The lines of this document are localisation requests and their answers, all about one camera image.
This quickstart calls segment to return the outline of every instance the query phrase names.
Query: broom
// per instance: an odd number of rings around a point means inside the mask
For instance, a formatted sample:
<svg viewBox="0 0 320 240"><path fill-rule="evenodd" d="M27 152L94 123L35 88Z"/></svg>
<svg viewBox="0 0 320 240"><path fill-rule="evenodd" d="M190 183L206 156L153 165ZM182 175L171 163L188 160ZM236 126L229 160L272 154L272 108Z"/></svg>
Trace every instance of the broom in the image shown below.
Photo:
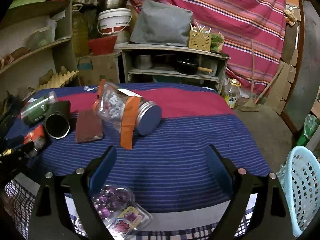
<svg viewBox="0 0 320 240"><path fill-rule="evenodd" d="M239 110L242 112L259 112L259 107L253 100L253 86L254 86L254 47L253 40L251 40L252 47L252 77L251 77L251 91L249 100L243 105L239 107Z"/></svg>

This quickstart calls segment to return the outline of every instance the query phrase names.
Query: blue gripper pad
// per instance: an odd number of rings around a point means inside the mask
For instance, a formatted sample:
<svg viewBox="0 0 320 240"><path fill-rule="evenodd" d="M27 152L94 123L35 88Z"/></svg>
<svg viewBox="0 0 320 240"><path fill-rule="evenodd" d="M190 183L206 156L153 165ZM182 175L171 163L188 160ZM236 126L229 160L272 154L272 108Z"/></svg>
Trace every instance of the blue gripper pad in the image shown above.
<svg viewBox="0 0 320 240"><path fill-rule="evenodd" d="M230 198L233 196L233 181L227 169L223 165L219 156L215 153L211 146L205 148L205 155L209 169L215 179L217 180L223 193L227 194Z"/></svg>
<svg viewBox="0 0 320 240"><path fill-rule="evenodd" d="M111 147L108 154L101 161L99 167L92 174L89 180L89 196L92 197L95 194L98 194L101 188L104 186L105 181L107 180L109 173L112 170L113 165L115 165L117 160L117 151L115 147Z"/></svg>

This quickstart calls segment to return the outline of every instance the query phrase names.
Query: plastic oil jug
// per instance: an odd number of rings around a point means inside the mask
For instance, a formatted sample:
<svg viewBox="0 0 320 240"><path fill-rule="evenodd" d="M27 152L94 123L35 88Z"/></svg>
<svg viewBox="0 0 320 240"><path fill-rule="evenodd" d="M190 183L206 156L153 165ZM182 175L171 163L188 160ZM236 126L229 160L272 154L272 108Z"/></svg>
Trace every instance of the plastic oil jug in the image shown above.
<svg viewBox="0 0 320 240"><path fill-rule="evenodd" d="M239 87L241 87L241 84L238 82L238 80L233 78L224 88L223 97L230 108L234 108L236 106L237 99L240 95Z"/></svg>
<svg viewBox="0 0 320 240"><path fill-rule="evenodd" d="M76 57L89 54L88 22L84 14L79 12L82 4L72 6L72 45Z"/></svg>

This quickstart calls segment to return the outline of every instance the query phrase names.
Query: yellow basket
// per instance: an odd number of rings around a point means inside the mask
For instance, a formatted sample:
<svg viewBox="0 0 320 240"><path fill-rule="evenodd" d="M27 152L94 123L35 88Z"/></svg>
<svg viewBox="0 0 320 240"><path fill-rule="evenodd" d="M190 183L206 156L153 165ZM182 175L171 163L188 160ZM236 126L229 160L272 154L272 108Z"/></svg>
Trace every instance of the yellow basket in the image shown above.
<svg viewBox="0 0 320 240"><path fill-rule="evenodd" d="M189 48L210 51L211 34L190 31Z"/></svg>

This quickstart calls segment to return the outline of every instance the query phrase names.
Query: broom handle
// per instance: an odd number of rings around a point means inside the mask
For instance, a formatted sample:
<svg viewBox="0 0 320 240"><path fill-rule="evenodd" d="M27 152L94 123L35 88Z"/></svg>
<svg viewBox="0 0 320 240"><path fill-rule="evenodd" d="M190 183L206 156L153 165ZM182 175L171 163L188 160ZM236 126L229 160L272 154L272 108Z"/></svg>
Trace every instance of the broom handle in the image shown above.
<svg viewBox="0 0 320 240"><path fill-rule="evenodd" d="M278 77L278 75L280 74L281 70L283 68L283 65L281 64L281 67L278 69L277 73L275 74L275 76L271 79L270 83L266 86L266 88L262 91L262 93L258 96L258 98L254 101L255 103L257 103L260 98L267 92L267 90L269 89L269 87L272 85L272 83L275 81L275 79Z"/></svg>
<svg viewBox="0 0 320 240"><path fill-rule="evenodd" d="M253 95L253 87L254 87L254 47L253 47L253 40L251 40L251 49L252 49L252 77L251 77L250 98L252 98L252 95Z"/></svg>

